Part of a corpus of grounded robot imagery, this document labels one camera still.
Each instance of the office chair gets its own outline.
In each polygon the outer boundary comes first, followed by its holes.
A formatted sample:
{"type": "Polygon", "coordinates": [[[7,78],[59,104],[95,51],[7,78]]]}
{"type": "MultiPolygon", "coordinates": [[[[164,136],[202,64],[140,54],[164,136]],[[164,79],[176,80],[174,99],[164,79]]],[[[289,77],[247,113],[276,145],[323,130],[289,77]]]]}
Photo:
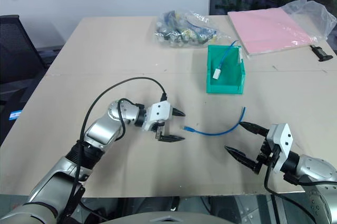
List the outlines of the office chair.
{"type": "Polygon", "coordinates": [[[15,122],[9,120],[10,113],[23,109],[46,70],[19,16],[0,16],[0,99],[4,105],[0,115],[0,146],[15,122]],[[25,81],[29,84],[6,97],[4,90],[9,83],[19,83],[20,86],[20,82],[25,81]]]}

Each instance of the pink paper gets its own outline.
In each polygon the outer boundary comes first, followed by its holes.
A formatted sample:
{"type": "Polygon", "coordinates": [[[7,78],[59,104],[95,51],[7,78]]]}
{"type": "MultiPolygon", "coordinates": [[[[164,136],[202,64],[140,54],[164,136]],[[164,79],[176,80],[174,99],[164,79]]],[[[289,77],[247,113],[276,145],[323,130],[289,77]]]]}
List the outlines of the pink paper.
{"type": "Polygon", "coordinates": [[[228,16],[249,54],[312,43],[307,33],[281,8],[228,12],[228,16]]]}

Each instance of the beige tabletop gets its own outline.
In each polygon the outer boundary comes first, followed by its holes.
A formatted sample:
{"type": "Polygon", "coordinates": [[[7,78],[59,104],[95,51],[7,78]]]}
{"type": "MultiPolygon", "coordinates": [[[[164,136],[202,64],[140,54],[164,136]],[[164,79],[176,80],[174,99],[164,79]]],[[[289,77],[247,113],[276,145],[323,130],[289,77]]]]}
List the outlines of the beige tabletop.
{"type": "MultiPolygon", "coordinates": [[[[227,17],[213,21],[236,38],[227,17]]],[[[168,131],[186,137],[163,143],[154,133],[127,127],[85,184],[87,197],[191,196],[266,193],[265,167],[260,175],[239,164],[223,148],[229,145],[255,159],[263,138],[243,128],[222,137],[183,131],[184,125],[219,132],[233,126],[243,106],[244,121],[268,128],[288,123],[292,150],[324,158],[337,167],[337,59],[318,62],[309,47],[244,55],[243,95],[205,93],[207,49],[162,48],[153,41],[154,17],[83,19],[28,101],[0,148],[0,193],[29,194],[79,137],[92,101],[107,87],[134,76],[149,76],[166,88],[171,104],[186,113],[173,118],[168,131]]],[[[326,42],[320,44],[328,53],[326,42]]],[[[159,100],[160,89],[137,80],[107,93],[88,124],[110,102],[128,98],[146,106],[159,100]]],[[[271,177],[278,192],[302,191],[271,177]]]]}

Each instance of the plastic bag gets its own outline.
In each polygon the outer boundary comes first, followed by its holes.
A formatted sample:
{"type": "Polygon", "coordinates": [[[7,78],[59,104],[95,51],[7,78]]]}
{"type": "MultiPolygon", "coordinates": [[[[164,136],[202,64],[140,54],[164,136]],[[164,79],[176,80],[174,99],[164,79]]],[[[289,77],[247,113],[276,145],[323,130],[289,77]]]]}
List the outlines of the plastic bag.
{"type": "Polygon", "coordinates": [[[208,17],[191,11],[164,13],[157,19],[155,36],[171,47],[205,47],[224,37],[231,39],[217,30],[208,17]]]}
{"type": "Polygon", "coordinates": [[[326,40],[336,18],[325,6],[306,0],[279,8],[228,12],[248,55],[308,46],[326,40]]]}
{"type": "Polygon", "coordinates": [[[326,40],[337,20],[324,5],[296,0],[281,7],[309,35],[313,43],[326,40]]]}

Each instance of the green plastic bin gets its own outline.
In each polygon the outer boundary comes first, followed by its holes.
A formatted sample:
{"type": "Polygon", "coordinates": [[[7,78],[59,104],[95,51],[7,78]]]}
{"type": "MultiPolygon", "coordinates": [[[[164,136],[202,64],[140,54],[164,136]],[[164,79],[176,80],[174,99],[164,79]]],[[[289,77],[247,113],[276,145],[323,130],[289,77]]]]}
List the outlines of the green plastic bin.
{"type": "Polygon", "coordinates": [[[242,94],[245,79],[241,47],[234,46],[229,50],[221,68],[218,80],[213,78],[224,52],[229,46],[209,45],[207,53],[207,93],[242,94]]]}

